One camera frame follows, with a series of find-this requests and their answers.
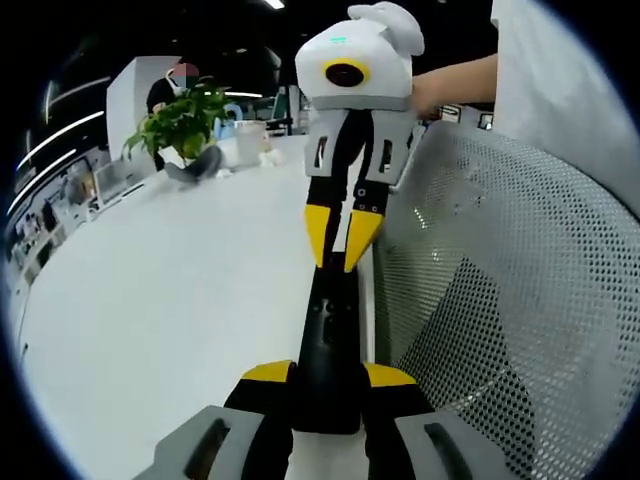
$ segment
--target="potted plant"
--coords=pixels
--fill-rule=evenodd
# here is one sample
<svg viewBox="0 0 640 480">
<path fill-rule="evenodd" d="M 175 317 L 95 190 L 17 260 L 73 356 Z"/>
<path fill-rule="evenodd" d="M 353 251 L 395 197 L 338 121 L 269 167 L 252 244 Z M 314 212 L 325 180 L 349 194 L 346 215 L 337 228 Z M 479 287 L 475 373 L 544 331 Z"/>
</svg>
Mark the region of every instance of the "potted plant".
<svg viewBox="0 0 640 480">
<path fill-rule="evenodd" d="M 124 145 L 131 150 L 142 143 L 151 155 L 173 147 L 185 165 L 198 158 L 211 141 L 216 118 L 228 118 L 224 107 L 229 103 L 224 92 L 211 85 L 196 85 L 174 102 L 147 115 Z"/>
</svg>

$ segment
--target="yellow camera ring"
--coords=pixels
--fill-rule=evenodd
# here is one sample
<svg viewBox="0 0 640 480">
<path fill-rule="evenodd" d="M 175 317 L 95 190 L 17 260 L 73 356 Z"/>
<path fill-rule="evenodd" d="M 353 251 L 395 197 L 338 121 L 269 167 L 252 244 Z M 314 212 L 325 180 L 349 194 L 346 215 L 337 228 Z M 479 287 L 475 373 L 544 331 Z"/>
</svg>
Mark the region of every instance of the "yellow camera ring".
<svg viewBox="0 0 640 480">
<path fill-rule="evenodd" d="M 324 75 L 338 87 L 353 88 L 371 78 L 369 67 L 352 58 L 335 58 L 324 64 Z"/>
</svg>

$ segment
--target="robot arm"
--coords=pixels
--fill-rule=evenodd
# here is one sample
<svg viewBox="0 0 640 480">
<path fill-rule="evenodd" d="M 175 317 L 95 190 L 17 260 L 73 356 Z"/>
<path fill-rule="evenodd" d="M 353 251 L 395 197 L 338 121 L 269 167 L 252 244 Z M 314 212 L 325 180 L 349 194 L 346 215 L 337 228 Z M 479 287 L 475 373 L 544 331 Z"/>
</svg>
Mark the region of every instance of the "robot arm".
<svg viewBox="0 0 640 480">
<path fill-rule="evenodd" d="M 311 177 L 305 221 L 319 268 L 327 266 L 347 198 L 348 169 L 364 150 L 354 189 L 344 271 L 375 239 L 409 156 L 411 55 L 424 51 L 420 27 L 389 3 L 350 7 L 340 22 L 307 42 L 296 57 L 300 88 L 318 112 L 310 126 Z"/>
</svg>

